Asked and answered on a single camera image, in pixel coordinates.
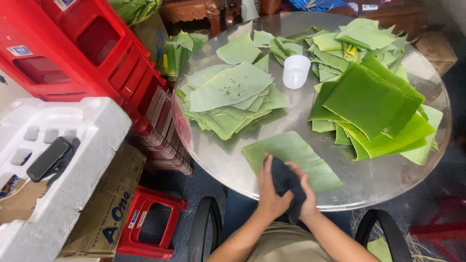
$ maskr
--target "forearm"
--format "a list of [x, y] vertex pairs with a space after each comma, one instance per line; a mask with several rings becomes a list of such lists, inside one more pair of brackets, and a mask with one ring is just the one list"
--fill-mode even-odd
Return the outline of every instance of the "forearm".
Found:
[[246, 261], [254, 244], [270, 223], [271, 221], [265, 218], [261, 212], [254, 212], [242, 227], [210, 255], [206, 262]]
[[304, 217], [302, 221], [334, 261], [380, 262], [373, 254], [345, 234], [322, 213], [318, 212], [312, 217]]

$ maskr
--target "stacked red stools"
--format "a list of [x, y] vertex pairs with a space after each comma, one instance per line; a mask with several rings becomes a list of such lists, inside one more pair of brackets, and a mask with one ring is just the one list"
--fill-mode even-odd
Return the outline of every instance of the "stacked red stools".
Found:
[[[461, 260], [448, 250], [441, 242], [443, 241], [465, 241], [466, 240], [466, 219], [461, 214], [466, 207], [466, 197], [450, 197], [439, 202], [439, 210], [430, 222], [425, 226], [411, 226], [410, 234], [420, 242], [429, 242], [440, 251], [448, 261], [460, 262]], [[449, 216], [459, 216], [460, 221], [440, 223], [442, 218]]]
[[171, 170], [192, 176], [191, 156], [176, 132], [169, 94], [157, 90], [145, 117], [153, 127], [152, 133], [134, 136], [132, 140], [147, 157], [145, 168], [152, 172]]
[[[141, 243], [139, 241], [139, 233], [141, 232], [146, 214], [154, 203], [170, 207], [170, 217], [159, 244]], [[125, 222], [123, 231], [121, 232], [116, 252], [150, 258], [171, 258], [174, 250], [169, 248], [169, 245], [175, 232], [176, 223], [178, 222], [181, 210], [187, 208], [188, 203], [182, 199], [148, 189], [144, 186], [137, 186], [128, 220]]]
[[141, 135], [156, 90], [168, 91], [148, 56], [107, 0], [1, 4], [0, 69], [44, 101], [111, 97]]

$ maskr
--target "glass tabletop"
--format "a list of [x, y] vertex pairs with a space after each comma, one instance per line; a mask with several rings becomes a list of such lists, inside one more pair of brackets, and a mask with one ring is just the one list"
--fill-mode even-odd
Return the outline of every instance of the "glass tabletop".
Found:
[[[215, 51], [229, 41], [254, 30], [264, 30], [275, 36], [288, 36], [305, 30], [310, 25], [336, 30], [353, 18], [328, 13], [295, 12], [274, 14], [239, 24], [206, 43], [195, 53], [178, 77], [176, 88], [186, 83], [185, 75], [215, 64], [225, 64]], [[268, 53], [268, 48], [261, 48]], [[442, 158], [452, 130], [450, 100], [445, 86], [434, 67], [412, 46], [406, 46], [402, 65], [408, 69], [412, 86], [426, 97], [427, 104], [443, 112], [435, 137], [439, 151], [431, 151], [425, 165], [416, 165], [400, 154], [383, 156], [358, 162], [348, 161], [345, 150], [333, 143], [331, 134], [317, 133], [307, 123], [314, 98], [314, 85], [318, 78], [312, 73], [303, 87], [291, 90], [281, 80], [283, 68], [272, 56], [269, 58], [269, 73], [274, 83], [291, 106], [286, 115], [257, 127], [242, 131], [227, 141], [221, 140], [212, 131], [202, 131], [195, 121], [183, 117], [181, 99], [173, 93], [173, 121], [183, 145], [192, 158], [210, 175], [225, 186], [258, 199], [257, 179], [241, 153], [241, 148], [287, 131], [296, 131], [314, 151], [327, 162], [345, 184], [316, 194], [317, 206], [322, 211], [350, 210], [367, 207], [396, 197], [426, 178]]]

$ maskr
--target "white styrofoam container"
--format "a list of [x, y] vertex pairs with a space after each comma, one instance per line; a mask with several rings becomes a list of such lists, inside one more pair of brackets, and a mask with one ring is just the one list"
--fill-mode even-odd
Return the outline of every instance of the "white styrofoam container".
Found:
[[[5, 108], [0, 114], [1, 186], [12, 174], [29, 179], [27, 168], [57, 136], [76, 136], [81, 145], [61, 177], [37, 200], [31, 217], [0, 226], [0, 262], [55, 260], [130, 126], [127, 114], [108, 97], [77, 103], [21, 98]], [[15, 163], [18, 154], [30, 151], [23, 166]]]

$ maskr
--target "smartphone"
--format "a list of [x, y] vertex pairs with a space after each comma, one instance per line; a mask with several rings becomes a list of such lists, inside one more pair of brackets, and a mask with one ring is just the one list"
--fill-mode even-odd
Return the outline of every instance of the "smartphone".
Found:
[[57, 137], [52, 144], [42, 153], [26, 170], [26, 174], [34, 183], [39, 182], [55, 163], [71, 149], [71, 143], [63, 137]]

